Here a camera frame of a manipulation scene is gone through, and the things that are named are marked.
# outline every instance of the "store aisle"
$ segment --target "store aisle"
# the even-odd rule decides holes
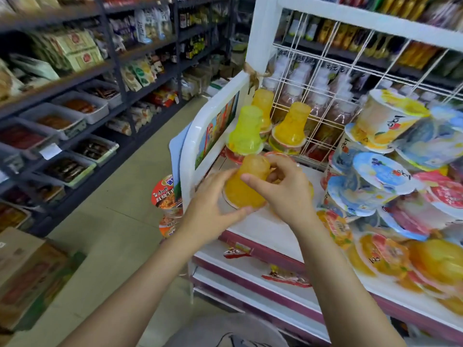
[[[17,333],[8,347],[56,346],[155,250],[161,213],[151,204],[151,191],[171,173],[169,141],[205,102],[188,103],[50,234],[88,257],[35,327]],[[189,283],[178,278],[139,345],[162,346],[192,317],[217,311],[200,299],[190,305]]]

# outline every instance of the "white wire grid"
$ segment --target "white wire grid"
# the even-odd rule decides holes
[[[404,77],[400,77],[400,76],[392,74],[391,69],[396,65],[396,63],[399,60],[400,56],[402,55],[403,52],[406,51],[407,47],[410,45],[410,43],[413,41],[413,39],[407,39],[405,41],[404,46],[402,46],[402,48],[399,51],[399,53],[397,54],[397,56],[395,56],[395,58],[391,61],[391,63],[389,64],[389,66],[385,70],[375,70],[375,69],[363,67],[363,66],[358,64],[361,56],[363,55],[363,52],[364,52],[365,48],[367,47],[368,43],[370,42],[370,40],[372,39],[372,37],[375,34],[374,30],[369,31],[366,39],[363,41],[363,44],[362,44],[360,50],[356,54],[355,59],[353,61],[351,61],[351,62],[342,61],[342,60],[335,60],[335,59],[331,59],[331,58],[327,57],[328,52],[329,52],[329,50],[330,50],[330,48],[332,46],[333,40],[336,37],[339,26],[341,25],[341,23],[339,21],[336,21],[336,20],[333,20],[333,21],[335,21],[335,23],[333,25],[331,33],[329,34],[326,45],[324,46],[323,51],[321,52],[320,55],[316,54],[316,53],[313,53],[313,52],[307,52],[307,51],[300,50],[299,49],[299,43],[300,43],[300,40],[301,40],[303,34],[302,34],[302,32],[299,32],[299,29],[300,28],[303,28],[303,29],[306,28],[306,24],[308,23],[309,16],[310,15],[307,14],[307,13],[302,13],[302,15],[300,17],[299,24],[298,24],[298,28],[297,28],[297,30],[295,32],[296,35],[292,38],[291,46],[285,46],[285,45],[282,45],[282,44],[279,44],[279,43],[274,43],[273,44],[273,46],[275,48],[277,48],[277,50],[286,51],[287,56],[290,58],[290,65],[287,66],[286,70],[283,72],[281,77],[279,79],[274,79],[274,80],[277,80],[279,82],[278,87],[277,87],[276,92],[275,92],[275,98],[274,98],[274,103],[273,103],[273,107],[275,109],[289,111],[289,107],[278,103],[281,95],[283,94],[283,91],[284,91],[283,87],[285,86],[285,84],[290,84],[290,85],[293,85],[293,86],[301,87],[303,89],[303,95],[302,95],[302,99],[301,99],[302,102],[306,101],[306,99],[309,96],[309,93],[317,93],[317,94],[321,94],[321,95],[325,95],[325,96],[329,97],[328,104],[325,105],[325,110],[324,110],[324,112],[323,112],[323,114],[322,114],[322,116],[320,118],[318,118],[316,116],[313,116],[313,115],[309,115],[308,119],[315,121],[316,126],[315,126],[315,128],[313,128],[313,130],[311,131],[309,136],[307,136],[306,143],[304,144],[304,147],[301,150],[300,155],[297,156],[297,159],[298,159],[299,162],[307,164],[307,165],[309,165],[309,166],[311,166],[311,167],[313,167],[315,169],[320,169],[320,170],[325,169],[326,166],[327,166],[327,159],[328,159],[329,154],[331,153],[331,151],[333,151],[336,148],[336,146],[338,145],[339,140],[341,139],[341,137],[343,135],[343,132],[344,132],[344,125],[336,123],[336,122],[332,122],[332,121],[330,121],[330,120],[328,120],[326,118],[327,113],[330,111],[333,104],[336,104],[337,101],[344,101],[344,99],[339,98],[337,96],[338,93],[334,93],[334,92],[331,92],[331,91],[321,92],[313,85],[314,80],[315,80],[315,78],[316,78],[316,76],[317,76],[317,74],[319,72],[319,69],[322,66],[324,66],[326,63],[327,64],[331,63],[333,65],[338,65],[338,66],[347,68],[346,73],[347,73],[348,76],[350,76],[352,74],[352,71],[377,76],[379,78],[379,81],[378,81],[378,84],[376,84],[375,88],[379,85],[379,82],[382,79],[387,79],[387,80],[393,81],[394,83],[399,83],[399,84],[404,84],[404,85],[411,86],[413,89],[412,89],[412,92],[408,96],[410,96],[415,90],[421,89],[423,91],[436,93],[440,97],[440,101],[442,101],[443,103],[448,103],[450,100],[458,100],[458,101],[461,101],[463,103],[463,93],[461,92],[462,89],[463,89],[463,82],[456,85],[455,88],[453,88],[453,90],[449,90],[449,89],[446,89],[444,87],[438,87],[438,86],[435,86],[435,85],[424,83],[424,81],[426,80],[428,75],[440,63],[440,61],[447,54],[449,49],[445,49],[444,51],[442,51],[442,54],[439,57],[437,57],[437,59],[434,61],[434,63],[432,63],[428,67],[428,69],[421,74],[421,76],[419,78],[416,78],[416,79],[404,78]],[[293,64],[295,62],[295,59],[298,56],[307,56],[309,58],[312,58],[314,60],[314,62],[316,63],[316,65],[312,68],[310,80],[308,81],[307,84],[304,84],[304,85],[302,85],[299,82],[295,82],[295,81],[292,81],[292,80],[289,79],[289,75],[291,74],[291,69],[292,69]],[[359,102],[356,101],[356,102],[353,102],[353,104],[355,104],[357,106],[356,109],[354,110],[354,112],[355,112],[355,111],[357,111],[357,108],[359,106]],[[355,118],[355,116],[352,115],[351,118],[350,118],[350,121],[352,121],[352,119],[354,119],[354,118]],[[317,131],[321,128],[322,125],[328,125],[328,126],[331,126],[334,129],[339,130],[339,137],[336,139],[334,144],[327,144],[327,143],[325,143],[323,141],[319,141],[319,140],[315,139],[315,135],[316,135]],[[316,145],[318,147],[322,147],[323,151],[326,150],[326,153],[324,153],[324,157],[323,157],[322,160],[315,160],[315,159],[312,159],[312,158],[310,158],[310,157],[308,157],[306,155],[306,152],[308,151],[309,147],[313,147],[314,145]]]

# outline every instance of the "white display rack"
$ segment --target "white display rack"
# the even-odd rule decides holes
[[[301,39],[298,37],[293,37],[290,42],[286,41],[288,38],[285,38],[286,40],[284,39],[283,42],[275,43],[275,33],[278,28],[283,8],[302,12],[302,20],[310,14],[318,17],[330,18],[336,21],[332,33],[328,37],[328,41],[321,51],[318,51],[317,49],[310,50],[307,49],[307,47],[300,46]],[[346,58],[339,60],[333,59],[330,54],[333,50],[331,46],[334,36],[341,22],[370,29],[370,33],[364,42],[364,45],[361,47],[359,52],[355,53],[354,57],[352,57],[351,53],[350,57],[347,56]],[[246,62],[249,63],[258,73],[264,73],[267,63],[271,57],[271,53],[275,53],[275,49],[287,50],[290,58],[300,54],[313,57],[318,60],[316,62],[317,64],[312,69],[312,78],[314,78],[317,74],[323,62],[330,62],[345,66],[348,73],[353,70],[361,71],[370,75],[376,75],[378,76],[378,79],[390,79],[398,83],[411,85],[415,90],[419,88],[425,91],[435,92],[444,102],[448,102],[451,99],[463,101],[463,93],[460,92],[461,89],[463,89],[463,83],[456,83],[454,87],[449,88],[430,84],[430,81],[426,79],[431,75],[432,69],[442,59],[446,51],[437,58],[437,61],[434,64],[425,69],[425,71],[414,71],[416,75],[412,78],[410,76],[396,75],[395,72],[392,71],[395,66],[394,62],[390,62],[388,66],[380,70],[372,69],[371,66],[362,65],[364,62],[363,51],[365,50],[368,40],[373,36],[373,32],[401,36],[406,38],[408,43],[411,41],[421,41],[432,46],[442,47],[447,49],[447,51],[463,51],[463,34],[447,29],[436,28],[426,24],[410,22],[405,19],[360,10],[349,6],[337,5],[321,0],[256,0]],[[284,84],[290,82],[288,74],[289,71],[286,71],[286,73],[284,73],[279,79],[279,91]],[[309,92],[313,90],[312,84],[313,80],[310,80],[308,84],[303,86],[304,98],[307,97]],[[277,105],[276,102],[278,100],[279,91],[275,97],[274,106]],[[207,132],[209,123],[237,93],[239,93],[238,104],[236,107],[238,115],[240,109],[244,105],[251,103],[253,95],[253,90],[249,92],[249,75],[245,72],[240,72],[236,75],[222,90],[220,90],[218,94],[211,98],[200,110],[191,124],[183,145],[180,160],[180,179],[182,185],[183,206],[185,208],[188,207],[191,198],[194,196],[196,187],[208,171],[216,171],[220,168],[228,168],[231,166],[227,164],[229,162],[225,161],[224,158],[218,158],[218,156],[225,146],[226,134],[233,129],[237,117],[235,117],[235,120],[227,128],[225,133],[205,155],[204,159],[197,168],[195,167],[195,163],[198,152],[200,151],[200,141],[203,135]],[[328,93],[328,95],[331,97],[330,105],[333,105],[337,99],[336,94]],[[325,119],[328,109],[329,107],[325,110],[323,117],[318,120],[319,125],[328,124],[342,129],[342,126],[329,122]],[[308,157],[305,157],[303,153],[301,156],[298,156],[297,160],[304,164],[311,165],[315,169],[322,170],[323,166],[326,164],[329,151],[332,150],[336,144],[323,145],[320,141],[316,141],[314,139],[313,133],[307,138],[306,142],[307,144],[305,145],[304,150],[307,148],[309,143],[313,142],[326,147],[328,152],[322,161],[311,160]],[[305,168],[304,171],[315,187],[314,202],[317,202],[320,200],[322,195],[322,191],[319,188],[321,173],[315,169]],[[230,206],[224,200],[220,200],[219,203],[223,210],[231,210]],[[303,268],[302,256],[294,235],[290,231],[289,227],[278,221],[278,219],[276,219],[269,210],[264,209],[258,211],[257,213],[249,216],[245,221],[228,229],[227,233],[243,239],[244,247],[263,248],[267,250],[271,256],[274,256],[275,259],[278,259],[277,257],[284,257],[288,262],[291,261],[293,264],[296,263],[301,265]],[[209,258],[211,257],[209,254],[207,256],[201,255],[200,251],[198,253],[198,257],[201,256],[205,261],[208,259],[209,263],[213,264],[213,262],[215,262],[217,267],[220,266],[217,262],[217,258]],[[267,261],[271,260],[271,256],[266,258]],[[228,267],[227,270],[229,270],[230,273],[233,273],[236,278],[250,278],[251,275],[251,272],[246,272],[245,268]],[[208,271],[196,271],[195,275],[197,277],[202,275],[202,279],[208,280],[210,286],[215,285],[215,288],[221,291],[222,298],[230,297],[234,294],[229,292],[230,289],[227,288],[229,281],[220,275],[213,273],[209,274]],[[463,345],[463,317],[455,315],[429,297],[406,291],[395,283],[385,283],[379,279],[361,275],[359,275],[359,277],[366,289],[372,293],[379,306],[387,314],[403,321],[416,324],[419,328],[427,329],[435,336],[440,336],[446,340],[456,342],[458,345]],[[190,279],[194,285],[196,285],[200,278],[195,278],[193,271],[191,271]],[[234,285],[239,286],[238,282],[239,280],[234,282]],[[245,297],[241,295],[240,299],[245,300]],[[298,321],[298,324],[295,322],[293,324],[296,326],[298,324],[302,324],[302,321]]]

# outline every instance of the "left hand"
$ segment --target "left hand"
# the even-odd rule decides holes
[[[232,213],[222,214],[218,208],[217,202],[225,182],[235,172],[236,169],[229,169],[208,176],[188,205],[178,232],[192,235],[200,247],[217,239],[228,227],[254,212],[252,207],[244,207]]]

